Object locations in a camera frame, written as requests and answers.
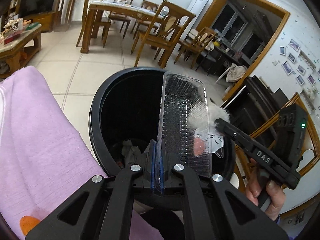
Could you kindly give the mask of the white fluffy tissue ball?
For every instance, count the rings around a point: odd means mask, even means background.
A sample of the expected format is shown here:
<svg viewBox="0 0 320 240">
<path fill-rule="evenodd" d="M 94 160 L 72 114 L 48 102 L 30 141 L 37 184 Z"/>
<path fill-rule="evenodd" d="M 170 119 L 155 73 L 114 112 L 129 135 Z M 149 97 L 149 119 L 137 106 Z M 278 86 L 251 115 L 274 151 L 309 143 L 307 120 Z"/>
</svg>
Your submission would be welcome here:
<svg viewBox="0 0 320 240">
<path fill-rule="evenodd" d="M 192 108 L 188 115 L 188 125 L 191 129 L 216 127 L 216 120 L 222 119 L 229 122 L 229 113 L 220 106 L 210 102 L 208 107 Z"/>
</svg>

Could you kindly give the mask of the clear plastic tray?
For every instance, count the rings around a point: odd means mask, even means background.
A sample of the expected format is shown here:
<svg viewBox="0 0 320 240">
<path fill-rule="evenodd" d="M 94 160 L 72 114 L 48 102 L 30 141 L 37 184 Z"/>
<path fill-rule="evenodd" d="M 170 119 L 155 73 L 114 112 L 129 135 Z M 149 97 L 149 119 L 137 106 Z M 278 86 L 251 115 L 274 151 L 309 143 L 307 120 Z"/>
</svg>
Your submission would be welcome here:
<svg viewBox="0 0 320 240">
<path fill-rule="evenodd" d="M 156 163 L 167 157 L 199 175 L 212 171 L 209 109 L 202 81 L 165 72 L 159 113 Z"/>
</svg>

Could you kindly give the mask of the black trash bin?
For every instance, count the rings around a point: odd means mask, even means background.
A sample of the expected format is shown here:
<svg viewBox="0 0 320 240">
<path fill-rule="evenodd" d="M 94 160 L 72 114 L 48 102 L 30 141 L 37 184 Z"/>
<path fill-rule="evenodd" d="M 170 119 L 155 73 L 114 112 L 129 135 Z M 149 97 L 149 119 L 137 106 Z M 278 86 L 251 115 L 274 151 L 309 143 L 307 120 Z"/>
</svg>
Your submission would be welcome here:
<svg viewBox="0 0 320 240">
<path fill-rule="evenodd" d="M 124 169 L 145 151 L 151 140 L 158 138 L 159 113 L 163 75 L 167 71 L 138 67 L 117 72 L 102 83 L 96 92 L 89 113 L 91 142 L 103 140 L 114 159 L 107 165 L 112 171 Z M 220 159 L 226 152 L 235 152 L 234 143 L 227 136 L 210 129 L 210 153 Z M 153 189 L 148 196 L 135 196 L 136 201 L 158 205 L 159 165 L 154 155 Z"/>
</svg>

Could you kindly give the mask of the purple tablecloth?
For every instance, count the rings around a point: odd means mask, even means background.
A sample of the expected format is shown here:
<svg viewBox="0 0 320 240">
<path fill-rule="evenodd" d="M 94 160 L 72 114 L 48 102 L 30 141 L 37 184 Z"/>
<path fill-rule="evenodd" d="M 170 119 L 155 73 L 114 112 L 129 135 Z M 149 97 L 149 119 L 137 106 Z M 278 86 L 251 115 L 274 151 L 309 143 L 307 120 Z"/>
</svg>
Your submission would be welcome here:
<svg viewBox="0 0 320 240">
<path fill-rule="evenodd" d="M 20 221 L 46 218 L 103 169 L 32 66 L 1 82 L 1 215 L 18 239 Z"/>
</svg>

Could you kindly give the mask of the wooden dining chair near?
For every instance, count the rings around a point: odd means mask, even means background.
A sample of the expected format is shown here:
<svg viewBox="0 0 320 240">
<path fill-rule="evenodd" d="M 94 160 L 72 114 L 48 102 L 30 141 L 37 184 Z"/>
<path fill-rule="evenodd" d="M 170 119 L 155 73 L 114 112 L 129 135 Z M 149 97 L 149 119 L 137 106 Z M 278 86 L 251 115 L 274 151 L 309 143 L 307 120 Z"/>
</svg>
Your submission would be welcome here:
<svg viewBox="0 0 320 240">
<path fill-rule="evenodd" d="M 157 47 L 156 55 L 164 50 L 158 62 L 158 65 L 164 69 L 183 32 L 195 16 L 187 9 L 164 0 L 152 18 L 148 29 L 140 30 L 134 40 L 131 53 L 135 51 L 137 43 L 140 42 L 134 66 L 138 66 L 143 48 L 148 44 Z"/>
</svg>

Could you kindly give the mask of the wooden coffee table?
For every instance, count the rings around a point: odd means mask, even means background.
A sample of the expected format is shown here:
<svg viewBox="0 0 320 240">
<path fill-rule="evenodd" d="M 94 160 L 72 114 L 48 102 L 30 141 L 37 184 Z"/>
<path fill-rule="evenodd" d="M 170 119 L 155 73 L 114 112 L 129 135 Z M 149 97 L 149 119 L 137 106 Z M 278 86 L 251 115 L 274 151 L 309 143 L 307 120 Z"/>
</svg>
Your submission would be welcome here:
<svg viewBox="0 0 320 240">
<path fill-rule="evenodd" d="M 20 37 L 1 46 L 1 79 L 26 67 L 29 61 L 41 50 L 41 24 L 23 32 Z"/>
</svg>

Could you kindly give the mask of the wooden dining table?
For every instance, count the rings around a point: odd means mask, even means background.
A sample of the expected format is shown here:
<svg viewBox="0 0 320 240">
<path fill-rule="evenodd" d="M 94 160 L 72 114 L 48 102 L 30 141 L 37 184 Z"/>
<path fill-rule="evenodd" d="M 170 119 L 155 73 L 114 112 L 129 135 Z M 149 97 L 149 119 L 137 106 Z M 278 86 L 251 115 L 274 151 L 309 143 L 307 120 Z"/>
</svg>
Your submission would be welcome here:
<svg viewBox="0 0 320 240">
<path fill-rule="evenodd" d="M 117 2 L 93 1 L 85 6 L 79 41 L 80 52 L 88 53 L 91 39 L 96 38 L 98 30 L 103 27 L 102 41 L 105 46 L 108 32 L 113 21 L 129 23 L 131 19 L 150 21 L 156 15 L 154 11 Z"/>
</svg>

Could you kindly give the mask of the tall wooden plant stand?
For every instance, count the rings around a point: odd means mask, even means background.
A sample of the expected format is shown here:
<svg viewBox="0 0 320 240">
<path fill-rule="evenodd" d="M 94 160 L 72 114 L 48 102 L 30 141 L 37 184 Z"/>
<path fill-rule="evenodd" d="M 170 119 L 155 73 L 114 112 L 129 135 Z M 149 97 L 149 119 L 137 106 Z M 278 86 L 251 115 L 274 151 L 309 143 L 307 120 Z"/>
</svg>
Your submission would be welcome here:
<svg viewBox="0 0 320 240">
<path fill-rule="evenodd" d="M 57 0 L 53 30 L 55 32 L 67 31 L 71 25 L 75 0 Z"/>
</svg>

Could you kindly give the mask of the black television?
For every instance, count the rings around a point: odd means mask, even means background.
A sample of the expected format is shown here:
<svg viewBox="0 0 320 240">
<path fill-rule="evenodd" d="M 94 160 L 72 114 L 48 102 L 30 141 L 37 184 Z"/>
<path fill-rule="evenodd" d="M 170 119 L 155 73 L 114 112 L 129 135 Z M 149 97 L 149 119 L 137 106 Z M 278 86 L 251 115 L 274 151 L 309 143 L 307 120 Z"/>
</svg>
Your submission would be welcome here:
<svg viewBox="0 0 320 240">
<path fill-rule="evenodd" d="M 53 9 L 54 0 L 21 0 L 18 14 L 20 18 L 25 16 L 50 12 Z"/>
</svg>

